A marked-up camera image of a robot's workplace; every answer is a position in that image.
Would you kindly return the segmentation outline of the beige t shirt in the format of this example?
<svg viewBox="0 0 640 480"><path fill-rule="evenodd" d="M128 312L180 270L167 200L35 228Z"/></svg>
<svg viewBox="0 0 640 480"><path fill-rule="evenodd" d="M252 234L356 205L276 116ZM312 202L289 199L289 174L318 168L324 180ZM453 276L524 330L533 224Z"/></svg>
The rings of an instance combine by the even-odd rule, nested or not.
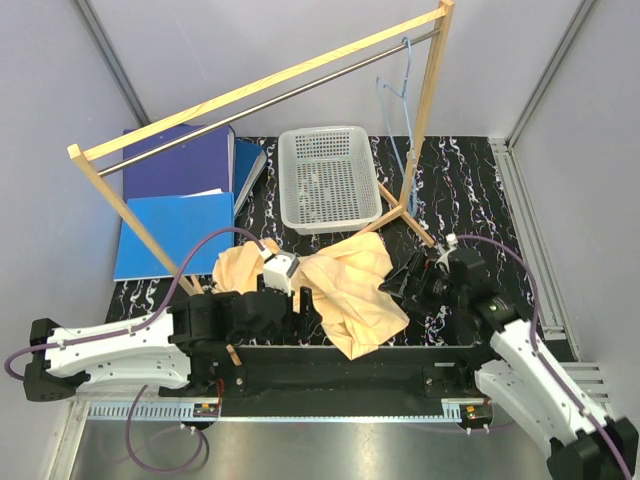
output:
<svg viewBox="0 0 640 480"><path fill-rule="evenodd" d="M408 315L379 289L393 265L378 234L351 236L299 262L292 288L311 290L325 335L348 359L377 350L408 326Z"/></svg>

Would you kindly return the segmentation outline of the light blue wire hanger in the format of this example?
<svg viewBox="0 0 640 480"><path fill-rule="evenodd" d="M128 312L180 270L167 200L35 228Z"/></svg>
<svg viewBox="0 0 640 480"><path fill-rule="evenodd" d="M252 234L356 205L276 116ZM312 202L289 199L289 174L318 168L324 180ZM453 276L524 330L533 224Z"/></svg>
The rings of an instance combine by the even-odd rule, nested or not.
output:
<svg viewBox="0 0 640 480"><path fill-rule="evenodd" d="M383 120L384 120L387 134L391 139L394 158L396 160L397 165L402 170L404 170L405 167L408 165L408 161L402 162L400 160L399 150L397 148L396 142L394 140L394 136L392 134L390 115L388 113L388 109L386 108L385 102L382 98L382 92L384 90L388 90L401 101L403 113L404 113L405 126L408 133L408 138L409 138L409 149L408 149L409 159L416 160L416 155L413 152L413 149L414 149L413 129L412 129L412 123L409 117L409 109L408 109L408 86L409 86L409 77L410 77L411 67L412 67L411 40L408 37L403 37L401 41L401 45L407 50L406 67L405 67L405 73L402 79L401 89L396 90L389 83L384 81L381 77L377 77L376 84L375 84L375 92L376 92L378 103L383 115Z"/></svg>

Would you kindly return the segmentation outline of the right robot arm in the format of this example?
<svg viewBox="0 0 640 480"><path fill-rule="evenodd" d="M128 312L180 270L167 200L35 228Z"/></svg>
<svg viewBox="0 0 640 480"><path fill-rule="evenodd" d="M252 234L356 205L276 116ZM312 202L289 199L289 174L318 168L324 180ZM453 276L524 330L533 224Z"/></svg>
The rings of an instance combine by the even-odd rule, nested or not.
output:
<svg viewBox="0 0 640 480"><path fill-rule="evenodd" d="M496 401L540 448L552 478L634 476L636 427L609 415L570 377L532 321L498 290L479 252L451 247L439 258L416 253L381 289L408 312L446 306L480 337L456 360L455 387Z"/></svg>

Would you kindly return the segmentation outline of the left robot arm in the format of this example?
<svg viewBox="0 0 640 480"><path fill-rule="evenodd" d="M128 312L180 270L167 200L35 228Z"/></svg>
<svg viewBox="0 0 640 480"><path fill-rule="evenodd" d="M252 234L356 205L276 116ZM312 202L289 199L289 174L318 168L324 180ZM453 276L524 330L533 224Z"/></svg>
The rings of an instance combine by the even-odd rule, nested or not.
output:
<svg viewBox="0 0 640 480"><path fill-rule="evenodd" d="M320 322L307 287L290 295L272 288L199 294L152 322L138 317L74 334L39 319L22 385L32 402L142 385L157 387L162 397L209 397L244 381L247 370L236 352L243 343L305 340Z"/></svg>

